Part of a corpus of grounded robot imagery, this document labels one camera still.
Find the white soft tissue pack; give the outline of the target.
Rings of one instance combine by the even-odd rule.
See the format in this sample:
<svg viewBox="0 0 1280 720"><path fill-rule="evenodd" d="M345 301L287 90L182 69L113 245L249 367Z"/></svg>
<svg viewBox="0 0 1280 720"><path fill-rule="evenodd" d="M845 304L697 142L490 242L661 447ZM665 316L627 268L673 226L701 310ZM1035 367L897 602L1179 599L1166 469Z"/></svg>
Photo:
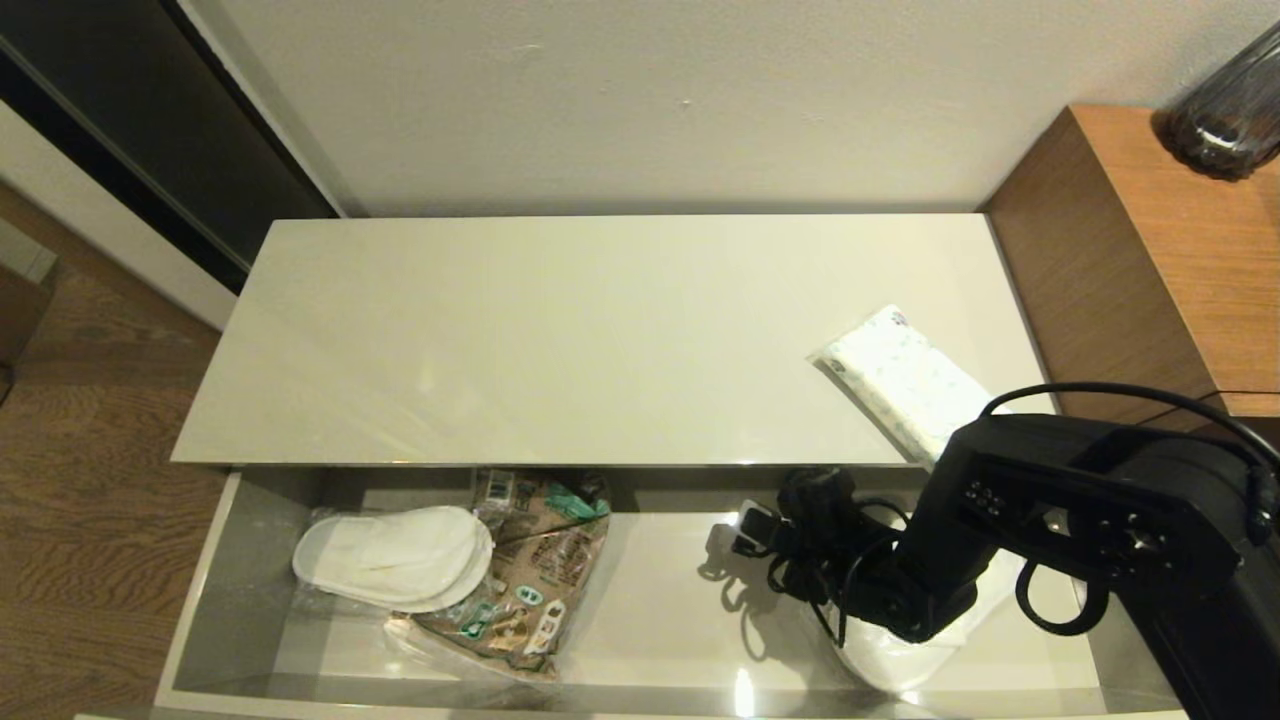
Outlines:
<svg viewBox="0 0 1280 720"><path fill-rule="evenodd" d="M952 434L995 397L887 305L809 356L904 456L932 470Z"/></svg>

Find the white slippers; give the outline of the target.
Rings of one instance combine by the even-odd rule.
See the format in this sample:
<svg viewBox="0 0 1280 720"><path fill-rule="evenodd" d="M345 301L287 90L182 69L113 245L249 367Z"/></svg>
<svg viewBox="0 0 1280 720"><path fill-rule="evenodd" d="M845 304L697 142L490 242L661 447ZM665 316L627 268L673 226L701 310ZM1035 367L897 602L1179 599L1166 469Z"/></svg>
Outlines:
<svg viewBox="0 0 1280 720"><path fill-rule="evenodd" d="M847 618L844 644L836 653L849 671L878 691L911 691L929 680L1014 597L1024 564L1024 559L998 551L977 579L974 605L924 643L909 643L882 626Z"/></svg>
<svg viewBox="0 0 1280 720"><path fill-rule="evenodd" d="M307 585L393 612L435 612L489 574L490 529L467 509L435 506L314 523L291 566Z"/></svg>

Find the brown printed snack bag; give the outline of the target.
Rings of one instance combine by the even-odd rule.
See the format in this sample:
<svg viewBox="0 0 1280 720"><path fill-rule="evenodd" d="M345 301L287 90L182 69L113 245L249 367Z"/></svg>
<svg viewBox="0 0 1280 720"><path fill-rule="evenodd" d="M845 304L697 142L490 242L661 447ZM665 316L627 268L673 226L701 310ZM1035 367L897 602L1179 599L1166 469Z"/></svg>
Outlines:
<svg viewBox="0 0 1280 720"><path fill-rule="evenodd" d="M553 682L611 525L598 470L479 468L472 512L490 530L492 560L463 600L384 625L396 651L457 678Z"/></svg>

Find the brown wooden side cabinet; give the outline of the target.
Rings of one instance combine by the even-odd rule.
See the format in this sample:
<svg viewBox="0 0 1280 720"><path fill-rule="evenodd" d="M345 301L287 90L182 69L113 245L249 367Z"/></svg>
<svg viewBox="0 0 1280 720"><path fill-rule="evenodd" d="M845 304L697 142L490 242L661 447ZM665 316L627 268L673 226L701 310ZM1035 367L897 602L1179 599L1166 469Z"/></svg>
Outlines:
<svg viewBox="0 0 1280 720"><path fill-rule="evenodd" d="M1171 391L1280 445L1280 159L1215 179L1149 109L1076 104L983 210L1048 380Z"/></svg>

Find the dark glass vase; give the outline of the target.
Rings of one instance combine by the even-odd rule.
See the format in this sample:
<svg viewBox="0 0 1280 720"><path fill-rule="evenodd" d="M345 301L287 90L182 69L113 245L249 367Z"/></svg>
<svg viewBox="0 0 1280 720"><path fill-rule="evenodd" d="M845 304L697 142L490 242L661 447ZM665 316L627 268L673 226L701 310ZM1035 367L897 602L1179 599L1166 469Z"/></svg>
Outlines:
<svg viewBox="0 0 1280 720"><path fill-rule="evenodd" d="M1280 20L1157 111L1153 129L1176 160L1221 181L1280 156Z"/></svg>

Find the dark door panel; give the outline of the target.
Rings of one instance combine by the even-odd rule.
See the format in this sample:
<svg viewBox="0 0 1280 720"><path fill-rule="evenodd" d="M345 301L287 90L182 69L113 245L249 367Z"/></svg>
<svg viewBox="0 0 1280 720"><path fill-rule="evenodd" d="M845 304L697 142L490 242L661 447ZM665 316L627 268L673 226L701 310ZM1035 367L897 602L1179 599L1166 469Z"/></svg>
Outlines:
<svg viewBox="0 0 1280 720"><path fill-rule="evenodd" d="M178 0L0 0L0 100L234 293L274 222L337 217Z"/></svg>

